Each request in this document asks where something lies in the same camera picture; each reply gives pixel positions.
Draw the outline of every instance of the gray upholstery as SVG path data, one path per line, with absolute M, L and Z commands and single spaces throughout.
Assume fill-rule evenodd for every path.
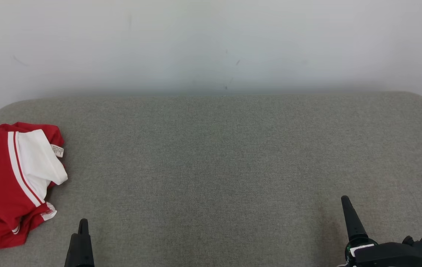
M 58 98 L 0 123 L 58 125 L 58 214 L 0 266 L 63 266 L 89 220 L 96 266 L 344 263 L 340 197 L 378 242 L 422 237 L 422 97 Z

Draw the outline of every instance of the black robotic claw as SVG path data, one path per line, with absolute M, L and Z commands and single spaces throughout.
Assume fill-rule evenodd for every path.
M 367 236 L 348 196 L 342 196 L 341 203 L 348 231 L 345 257 L 349 266 L 422 267 L 422 238 L 414 241 L 408 236 L 402 243 L 378 244 Z
M 77 234 L 72 234 L 64 267 L 94 267 L 89 223 L 82 219 Z

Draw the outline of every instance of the care tag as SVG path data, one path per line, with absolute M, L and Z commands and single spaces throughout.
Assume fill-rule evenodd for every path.
M 64 149 L 60 146 L 57 146 L 55 144 L 51 144 L 51 148 L 53 149 L 54 154 L 56 154 L 56 157 L 61 158 L 64 154 Z

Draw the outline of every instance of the wall mark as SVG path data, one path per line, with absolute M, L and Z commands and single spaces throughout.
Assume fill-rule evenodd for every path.
M 15 55 L 12 56 L 12 59 L 16 61 L 17 63 L 23 65 L 23 66 L 29 66 L 28 64 L 24 63 L 23 61 L 20 61 Z

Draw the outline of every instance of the white wall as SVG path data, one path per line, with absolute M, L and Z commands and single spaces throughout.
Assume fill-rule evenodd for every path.
M 0 108 L 66 89 L 422 95 L 422 1 L 0 0 Z

